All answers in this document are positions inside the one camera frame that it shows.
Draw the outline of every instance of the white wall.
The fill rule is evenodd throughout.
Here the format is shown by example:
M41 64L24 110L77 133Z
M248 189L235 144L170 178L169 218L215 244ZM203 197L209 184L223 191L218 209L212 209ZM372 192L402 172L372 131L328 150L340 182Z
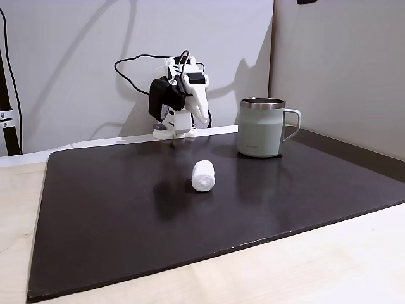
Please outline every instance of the white wall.
M405 160L405 1L275 0L271 95L304 128Z
M189 49L209 75L214 126L234 124L240 98L267 95L273 1L1 0L0 6L8 21L26 153L151 133L147 96L113 69L124 57L177 56ZM0 49L4 57L3 40ZM148 58L121 69L148 91L160 65Z

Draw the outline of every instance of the stainless steel rim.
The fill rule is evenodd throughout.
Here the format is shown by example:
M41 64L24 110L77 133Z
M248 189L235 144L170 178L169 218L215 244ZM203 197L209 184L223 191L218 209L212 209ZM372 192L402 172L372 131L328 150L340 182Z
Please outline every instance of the stainless steel rim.
M241 108L255 110L274 110L285 108L285 101L276 98L257 98L250 97L240 101Z

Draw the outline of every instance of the mug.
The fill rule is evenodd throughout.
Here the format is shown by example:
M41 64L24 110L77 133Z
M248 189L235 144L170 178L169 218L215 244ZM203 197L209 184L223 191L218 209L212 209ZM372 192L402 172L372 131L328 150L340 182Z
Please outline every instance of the mug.
M285 112L298 116L297 130L284 139ZM285 108L285 101L275 98L246 98L240 102L238 150L253 157L273 157L282 153L283 142L296 135L301 113Z

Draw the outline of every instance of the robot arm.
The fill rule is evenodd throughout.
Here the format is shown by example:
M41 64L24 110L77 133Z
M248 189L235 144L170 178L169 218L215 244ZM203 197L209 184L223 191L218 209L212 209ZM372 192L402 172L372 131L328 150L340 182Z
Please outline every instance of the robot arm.
M154 131L157 138L194 135L191 114L202 123L208 121L206 89L208 75L200 70L194 57L169 57L158 68L150 88L149 113L163 127Z

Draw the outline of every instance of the mug handle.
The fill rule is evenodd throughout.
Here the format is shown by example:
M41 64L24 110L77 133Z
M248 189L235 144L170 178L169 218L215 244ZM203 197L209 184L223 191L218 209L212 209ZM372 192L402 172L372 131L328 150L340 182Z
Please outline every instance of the mug handle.
M284 112L290 112L290 113L297 114L297 116L298 116L298 124L297 124L297 130L293 134L291 134L289 137L284 139L283 142L289 140L292 136L296 135L298 133L298 131L299 131L299 128L301 128L301 112L300 111L293 110L293 109L284 109Z

